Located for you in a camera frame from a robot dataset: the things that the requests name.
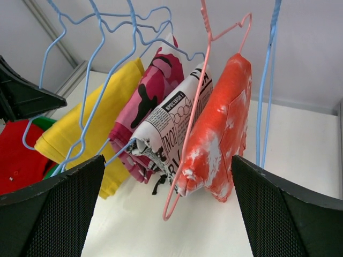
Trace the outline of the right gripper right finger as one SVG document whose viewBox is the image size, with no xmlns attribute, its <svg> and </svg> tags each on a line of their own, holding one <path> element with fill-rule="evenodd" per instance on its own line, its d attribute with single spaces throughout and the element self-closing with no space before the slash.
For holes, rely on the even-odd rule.
<svg viewBox="0 0 343 257">
<path fill-rule="evenodd" d="M 342 256 L 342 200 L 232 158 L 253 256 Z"/>
</svg>

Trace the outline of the left aluminium frame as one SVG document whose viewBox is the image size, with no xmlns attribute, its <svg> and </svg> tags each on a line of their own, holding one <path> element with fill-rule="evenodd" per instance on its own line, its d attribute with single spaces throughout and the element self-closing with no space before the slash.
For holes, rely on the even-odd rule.
<svg viewBox="0 0 343 257">
<path fill-rule="evenodd" d="M 52 91 L 61 97 L 67 98 L 75 90 L 75 88 L 78 87 L 79 83 L 85 78 L 88 61 L 78 60 L 72 53 L 72 51 L 68 49 L 62 39 L 60 42 L 63 43 L 63 45 L 66 47 L 70 54 L 70 57 L 73 57 L 75 64 L 71 66 L 71 63 L 69 63 L 67 59 L 64 58 L 57 46 L 54 46 L 52 50 L 57 49 L 57 58 L 53 59 L 54 66 L 51 69 L 47 69 L 46 66 L 45 72 L 48 72 L 48 75 L 51 76 L 51 78 L 48 79 L 50 82 L 57 80 L 60 81 L 60 84 L 56 85 Z M 46 88 L 47 86 L 48 85 L 43 82 L 43 87 Z"/>
</svg>

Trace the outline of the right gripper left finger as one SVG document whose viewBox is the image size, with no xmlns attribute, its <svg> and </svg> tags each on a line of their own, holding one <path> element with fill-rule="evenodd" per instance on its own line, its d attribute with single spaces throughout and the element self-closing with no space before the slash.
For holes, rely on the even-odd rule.
<svg viewBox="0 0 343 257">
<path fill-rule="evenodd" d="M 1 256 L 81 256 L 104 172 L 97 155 L 1 195 Z"/>
</svg>

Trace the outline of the green plastic tray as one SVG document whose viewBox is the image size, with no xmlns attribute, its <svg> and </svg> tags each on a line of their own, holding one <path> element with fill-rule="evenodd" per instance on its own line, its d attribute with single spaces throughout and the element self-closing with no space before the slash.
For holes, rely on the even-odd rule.
<svg viewBox="0 0 343 257">
<path fill-rule="evenodd" d="M 53 126 L 53 124 L 56 122 L 56 120 L 45 117 L 45 116 L 41 116 L 35 120 L 32 121 L 32 124 L 36 125 L 37 127 L 39 127 L 40 129 L 42 129 L 43 131 L 48 130 L 50 127 Z M 44 174 L 44 179 L 48 179 L 51 177 L 51 175 L 54 173 L 54 171 L 57 169 L 57 167 L 59 166 L 58 163 L 54 163 L 53 166 L 50 166 L 47 169 L 47 172 Z"/>
</svg>

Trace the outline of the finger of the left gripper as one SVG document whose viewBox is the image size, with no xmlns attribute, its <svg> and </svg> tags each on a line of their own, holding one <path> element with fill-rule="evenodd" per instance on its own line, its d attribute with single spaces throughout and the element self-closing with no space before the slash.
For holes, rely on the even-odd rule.
<svg viewBox="0 0 343 257">
<path fill-rule="evenodd" d="M 66 106 L 65 98 L 22 78 L 1 57 L 1 119 L 16 122 Z"/>
</svg>

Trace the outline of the newspaper print trousers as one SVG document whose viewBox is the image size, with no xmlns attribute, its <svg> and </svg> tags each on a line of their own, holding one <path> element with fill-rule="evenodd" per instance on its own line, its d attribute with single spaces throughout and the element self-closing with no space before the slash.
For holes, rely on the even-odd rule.
<svg viewBox="0 0 343 257">
<path fill-rule="evenodd" d="M 135 141 L 126 149 L 148 157 L 149 169 L 163 172 L 170 183 L 179 167 L 185 135 L 203 64 L 196 68 L 136 128 Z"/>
</svg>

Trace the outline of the red trousers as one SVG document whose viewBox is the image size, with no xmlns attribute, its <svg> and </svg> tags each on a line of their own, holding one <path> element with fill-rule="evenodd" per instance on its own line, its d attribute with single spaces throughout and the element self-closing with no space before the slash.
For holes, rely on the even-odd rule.
<svg viewBox="0 0 343 257">
<path fill-rule="evenodd" d="M 28 120 L 8 122 L 1 133 L 1 195 L 44 179 L 56 163 L 22 142 Z"/>
</svg>

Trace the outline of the pink floral trousers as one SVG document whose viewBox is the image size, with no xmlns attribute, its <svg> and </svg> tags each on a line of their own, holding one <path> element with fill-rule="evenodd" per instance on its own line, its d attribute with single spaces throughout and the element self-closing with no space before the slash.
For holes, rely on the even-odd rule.
<svg viewBox="0 0 343 257">
<path fill-rule="evenodd" d="M 184 80 L 180 53 L 174 49 L 178 47 L 177 40 L 172 33 L 165 40 L 171 46 L 165 43 L 159 46 L 110 131 L 110 144 L 116 153 L 129 142 L 142 121 Z"/>
</svg>

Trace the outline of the yellow trousers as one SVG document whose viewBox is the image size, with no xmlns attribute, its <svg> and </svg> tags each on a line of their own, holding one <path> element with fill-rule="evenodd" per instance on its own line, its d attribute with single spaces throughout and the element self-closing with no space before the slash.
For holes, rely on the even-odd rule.
<svg viewBox="0 0 343 257">
<path fill-rule="evenodd" d="M 105 89 L 99 86 L 87 98 L 40 136 L 34 148 L 60 164 L 66 157 L 71 169 L 101 153 L 109 161 L 115 152 L 105 143 L 114 122 L 144 74 L 140 58 L 127 62 L 110 78 Z"/>
</svg>

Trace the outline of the orange trousers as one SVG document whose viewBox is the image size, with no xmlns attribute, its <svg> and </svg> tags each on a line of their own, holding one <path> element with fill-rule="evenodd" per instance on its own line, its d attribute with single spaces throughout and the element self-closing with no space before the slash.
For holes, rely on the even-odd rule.
<svg viewBox="0 0 343 257">
<path fill-rule="evenodd" d="M 190 133 L 176 182 L 181 196 L 205 188 L 218 201 L 227 201 L 234 187 L 232 157 L 246 149 L 251 88 L 251 63 L 236 53 Z"/>
</svg>

